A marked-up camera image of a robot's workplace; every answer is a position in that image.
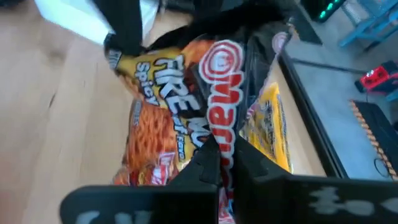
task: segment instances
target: light wood grain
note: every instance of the light wood grain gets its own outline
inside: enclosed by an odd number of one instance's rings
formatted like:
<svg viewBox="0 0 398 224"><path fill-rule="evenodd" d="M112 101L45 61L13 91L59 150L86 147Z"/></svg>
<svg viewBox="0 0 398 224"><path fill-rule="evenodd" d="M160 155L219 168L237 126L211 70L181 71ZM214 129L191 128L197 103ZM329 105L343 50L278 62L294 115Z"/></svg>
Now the light wood grain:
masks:
<svg viewBox="0 0 398 224"><path fill-rule="evenodd" d="M144 43L189 20L158 17ZM279 68L272 73L295 171L323 175ZM102 46L44 21L31 0L0 11L0 223L58 223L67 193L109 183L121 162L131 100Z"/></svg>

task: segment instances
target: fire spicy snack bag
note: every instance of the fire spicy snack bag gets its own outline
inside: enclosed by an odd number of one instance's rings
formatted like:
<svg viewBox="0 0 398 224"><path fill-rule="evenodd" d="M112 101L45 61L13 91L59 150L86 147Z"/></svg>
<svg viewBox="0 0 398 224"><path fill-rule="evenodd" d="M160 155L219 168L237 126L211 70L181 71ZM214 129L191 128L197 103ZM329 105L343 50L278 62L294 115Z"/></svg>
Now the fire spicy snack bag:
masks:
<svg viewBox="0 0 398 224"><path fill-rule="evenodd" d="M272 40L288 33L278 6L247 3L173 30L138 56L107 50L134 95L123 166L115 184L165 185L209 135L221 152L220 223L233 199L234 142L275 57Z"/></svg>

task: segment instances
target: food package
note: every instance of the food package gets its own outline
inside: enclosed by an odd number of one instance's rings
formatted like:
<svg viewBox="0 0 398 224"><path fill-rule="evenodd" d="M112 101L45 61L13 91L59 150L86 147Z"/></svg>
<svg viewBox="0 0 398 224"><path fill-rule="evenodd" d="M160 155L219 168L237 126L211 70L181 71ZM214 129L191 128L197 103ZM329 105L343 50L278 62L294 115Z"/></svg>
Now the food package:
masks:
<svg viewBox="0 0 398 224"><path fill-rule="evenodd" d="M248 3L160 37L139 56L106 51L134 95L123 166L115 184L165 185L213 135L221 152L220 223L233 223L234 142L288 34L274 4Z"/></svg>
<svg viewBox="0 0 398 224"><path fill-rule="evenodd" d="M285 114L277 83L261 91L239 134L268 159L292 172Z"/></svg>

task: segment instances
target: snack bag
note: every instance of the snack bag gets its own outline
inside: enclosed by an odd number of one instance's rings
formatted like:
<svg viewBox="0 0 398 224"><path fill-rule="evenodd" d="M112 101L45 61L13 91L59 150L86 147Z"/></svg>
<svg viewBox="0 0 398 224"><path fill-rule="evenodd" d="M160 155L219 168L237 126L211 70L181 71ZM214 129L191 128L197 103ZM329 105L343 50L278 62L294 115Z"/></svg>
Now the snack bag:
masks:
<svg viewBox="0 0 398 224"><path fill-rule="evenodd" d="M233 223L234 142L275 57L272 40L289 31L285 19L276 5L251 2L173 30L138 56L109 47L111 68L134 95L114 183L165 185L212 134L224 186L219 222Z"/></svg>
<svg viewBox="0 0 398 224"><path fill-rule="evenodd" d="M239 134L281 168L292 172L278 84L271 84L261 93Z"/></svg>

